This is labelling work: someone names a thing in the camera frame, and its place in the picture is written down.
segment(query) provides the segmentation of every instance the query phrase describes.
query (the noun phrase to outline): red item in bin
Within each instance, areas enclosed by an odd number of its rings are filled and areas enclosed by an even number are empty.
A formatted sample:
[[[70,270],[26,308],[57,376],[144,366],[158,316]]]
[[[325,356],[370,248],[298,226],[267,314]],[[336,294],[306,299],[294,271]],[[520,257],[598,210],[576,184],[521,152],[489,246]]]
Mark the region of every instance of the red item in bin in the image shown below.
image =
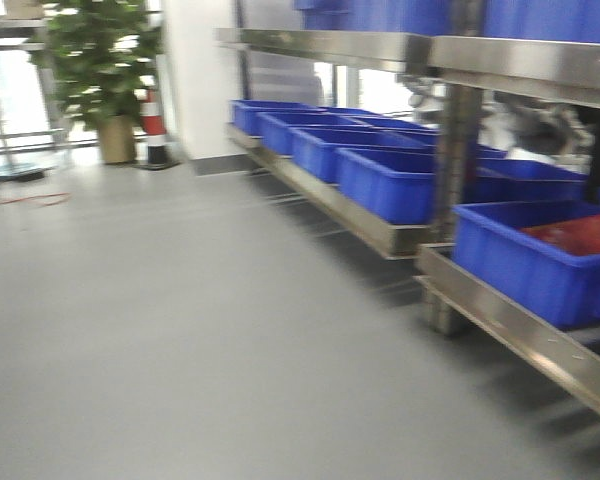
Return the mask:
[[[600,254],[600,215],[523,228],[521,231],[571,255]]]

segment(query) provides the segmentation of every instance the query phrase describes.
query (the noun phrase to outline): white wall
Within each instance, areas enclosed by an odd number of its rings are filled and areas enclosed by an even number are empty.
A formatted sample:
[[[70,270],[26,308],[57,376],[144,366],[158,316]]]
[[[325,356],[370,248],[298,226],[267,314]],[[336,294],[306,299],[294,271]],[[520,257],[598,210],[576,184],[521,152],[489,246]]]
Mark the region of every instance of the white wall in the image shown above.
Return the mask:
[[[191,158],[242,153],[225,138],[229,101],[241,97],[238,55],[221,48],[215,29],[234,26],[233,0],[163,0],[167,54],[177,133]],[[298,29],[293,0],[245,0],[248,28]],[[318,103],[313,63],[275,55],[250,55],[254,98]],[[172,123],[170,112],[165,120]]]
[[[225,137],[229,101],[240,97],[237,56],[220,48],[215,29],[233,26],[230,0],[167,0],[167,53],[171,63],[178,136],[190,158],[240,153]]]

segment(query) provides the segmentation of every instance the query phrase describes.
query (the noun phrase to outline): plant pot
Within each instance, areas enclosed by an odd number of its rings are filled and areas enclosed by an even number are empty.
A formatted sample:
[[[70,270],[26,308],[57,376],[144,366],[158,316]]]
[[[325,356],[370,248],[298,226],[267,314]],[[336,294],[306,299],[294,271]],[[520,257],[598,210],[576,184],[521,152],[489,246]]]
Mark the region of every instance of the plant pot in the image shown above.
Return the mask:
[[[44,8],[38,0],[4,0],[6,18],[10,20],[34,20],[44,18]]]
[[[111,117],[97,128],[100,155],[106,164],[129,163],[136,160],[136,139],[133,121],[120,115]]]

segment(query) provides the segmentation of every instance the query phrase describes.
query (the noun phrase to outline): green leaves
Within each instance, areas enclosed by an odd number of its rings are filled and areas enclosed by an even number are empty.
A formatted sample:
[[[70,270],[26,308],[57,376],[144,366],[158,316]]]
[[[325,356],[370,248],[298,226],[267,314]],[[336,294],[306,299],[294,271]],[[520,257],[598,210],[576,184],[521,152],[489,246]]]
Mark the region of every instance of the green leaves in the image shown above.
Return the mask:
[[[140,122],[134,90],[142,76],[155,75],[161,29],[148,25],[143,0],[57,0],[51,5],[49,47],[57,78],[57,99],[66,115],[87,128],[114,115]],[[125,37],[134,41],[120,43]],[[46,66],[40,52],[31,62]]]

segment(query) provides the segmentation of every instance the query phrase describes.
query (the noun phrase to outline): shelf leg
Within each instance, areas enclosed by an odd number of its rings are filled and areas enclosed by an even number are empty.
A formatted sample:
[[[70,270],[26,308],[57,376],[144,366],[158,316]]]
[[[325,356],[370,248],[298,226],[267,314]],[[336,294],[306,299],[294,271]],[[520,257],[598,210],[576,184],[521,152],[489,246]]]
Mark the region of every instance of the shelf leg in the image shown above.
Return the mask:
[[[434,331],[452,337],[466,332],[471,327],[469,320],[431,290],[424,289],[423,300],[427,322]]]
[[[484,0],[455,2],[452,15],[454,33],[479,36],[484,11]],[[434,237],[439,242],[453,240],[456,223],[453,207],[463,201],[465,182],[475,178],[483,94],[476,88],[447,85],[436,150],[438,174]]]

